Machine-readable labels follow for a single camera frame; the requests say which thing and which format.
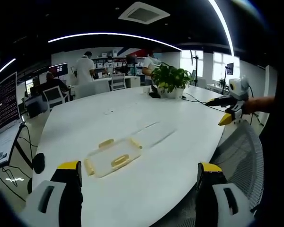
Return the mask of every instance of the air conditioner vent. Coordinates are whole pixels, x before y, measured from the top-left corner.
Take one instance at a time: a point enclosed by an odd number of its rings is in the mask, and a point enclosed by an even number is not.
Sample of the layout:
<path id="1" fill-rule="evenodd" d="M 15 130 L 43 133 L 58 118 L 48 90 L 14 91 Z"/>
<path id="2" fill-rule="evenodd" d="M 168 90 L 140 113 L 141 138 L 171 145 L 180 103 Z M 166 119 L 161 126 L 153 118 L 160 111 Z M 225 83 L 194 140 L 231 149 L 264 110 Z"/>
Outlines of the air conditioner vent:
<path id="1" fill-rule="evenodd" d="M 142 2 L 135 2 L 121 14 L 119 19 L 148 25 L 168 16 L 170 16 L 170 14 L 161 9 Z"/>

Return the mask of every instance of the ceiling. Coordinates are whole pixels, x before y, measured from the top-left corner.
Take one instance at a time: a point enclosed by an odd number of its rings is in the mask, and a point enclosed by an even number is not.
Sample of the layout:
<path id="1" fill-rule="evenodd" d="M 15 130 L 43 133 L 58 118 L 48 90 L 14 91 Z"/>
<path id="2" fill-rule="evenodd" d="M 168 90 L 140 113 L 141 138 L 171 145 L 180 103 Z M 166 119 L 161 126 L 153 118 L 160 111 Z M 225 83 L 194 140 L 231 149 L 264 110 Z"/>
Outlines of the ceiling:
<path id="1" fill-rule="evenodd" d="M 89 47 L 124 46 L 152 48 L 157 43 L 143 39 L 111 35 L 89 35 L 60 40 L 53 38 L 90 32 L 117 32 L 140 35 L 175 45 L 181 49 L 230 53 L 225 32 L 207 0 L 141 0 L 160 8 L 170 17 L 149 25 L 119 20 L 135 1 L 22 0 L 0 1 L 1 66 L 17 58 L 11 68 L 22 70 L 52 53 Z M 216 0 L 233 41 L 235 55 L 253 64 L 265 66 L 272 51 L 267 30 L 250 13 L 230 0 Z M 260 1 L 262 14 L 269 18 Z M 174 51 L 159 45 L 164 52 Z"/>

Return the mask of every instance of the white shirt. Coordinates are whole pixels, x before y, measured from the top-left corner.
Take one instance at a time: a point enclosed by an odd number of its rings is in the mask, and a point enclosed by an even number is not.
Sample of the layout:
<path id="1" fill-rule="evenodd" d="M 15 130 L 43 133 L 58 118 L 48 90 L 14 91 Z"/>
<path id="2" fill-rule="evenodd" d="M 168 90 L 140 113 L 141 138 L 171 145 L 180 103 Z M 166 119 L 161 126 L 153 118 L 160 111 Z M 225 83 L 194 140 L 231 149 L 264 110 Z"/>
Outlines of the white shirt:
<path id="1" fill-rule="evenodd" d="M 154 71 L 154 69 L 158 68 L 160 65 L 161 65 L 161 61 L 159 59 L 147 57 L 144 60 L 143 67 L 146 67 L 150 69 L 151 71 Z"/>
<path id="2" fill-rule="evenodd" d="M 107 73 L 113 74 L 114 72 L 114 66 L 113 63 L 105 62 L 104 68 L 107 70 Z"/>
<path id="3" fill-rule="evenodd" d="M 92 59 L 89 59 L 85 55 L 78 59 L 76 65 L 78 85 L 92 82 L 93 78 L 91 77 L 89 71 L 94 69 L 95 65 Z"/>

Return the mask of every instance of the window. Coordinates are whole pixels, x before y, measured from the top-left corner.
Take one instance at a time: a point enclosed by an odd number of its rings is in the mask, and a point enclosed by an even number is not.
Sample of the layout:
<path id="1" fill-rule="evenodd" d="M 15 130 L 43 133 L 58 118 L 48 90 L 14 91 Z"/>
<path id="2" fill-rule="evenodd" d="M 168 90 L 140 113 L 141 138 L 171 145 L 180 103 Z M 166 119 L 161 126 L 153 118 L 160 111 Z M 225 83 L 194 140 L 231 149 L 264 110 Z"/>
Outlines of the window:
<path id="1" fill-rule="evenodd" d="M 231 55 L 224 53 L 213 53 L 213 80 L 219 81 L 224 79 L 225 66 L 228 63 L 233 63 L 233 75 L 226 75 L 226 83 L 229 79 L 240 78 L 240 59 L 238 57 L 232 57 Z"/>
<path id="2" fill-rule="evenodd" d="M 27 87 L 27 94 L 30 94 L 30 88 L 34 86 L 33 80 L 29 79 L 25 81 L 26 87 Z"/>
<path id="3" fill-rule="evenodd" d="M 191 51 L 192 55 L 195 57 L 196 55 L 199 57 L 198 59 L 198 77 L 203 76 L 203 51 Z M 196 68 L 196 59 L 193 59 L 193 65 L 191 64 L 191 54 L 190 50 L 185 50 L 181 52 L 181 61 L 180 67 L 189 71 L 190 73 L 193 72 Z"/>

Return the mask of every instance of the white pot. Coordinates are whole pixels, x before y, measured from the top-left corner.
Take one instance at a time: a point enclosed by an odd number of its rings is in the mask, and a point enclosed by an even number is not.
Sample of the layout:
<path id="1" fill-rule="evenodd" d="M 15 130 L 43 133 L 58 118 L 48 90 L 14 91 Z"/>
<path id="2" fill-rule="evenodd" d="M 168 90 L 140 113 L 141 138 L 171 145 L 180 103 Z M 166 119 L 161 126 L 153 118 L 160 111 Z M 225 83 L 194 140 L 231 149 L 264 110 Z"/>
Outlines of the white pot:
<path id="1" fill-rule="evenodd" d="M 161 98 L 171 98 L 171 99 L 181 99 L 184 89 L 183 88 L 175 88 L 172 92 L 168 93 L 167 89 L 159 88 L 158 93 Z"/>

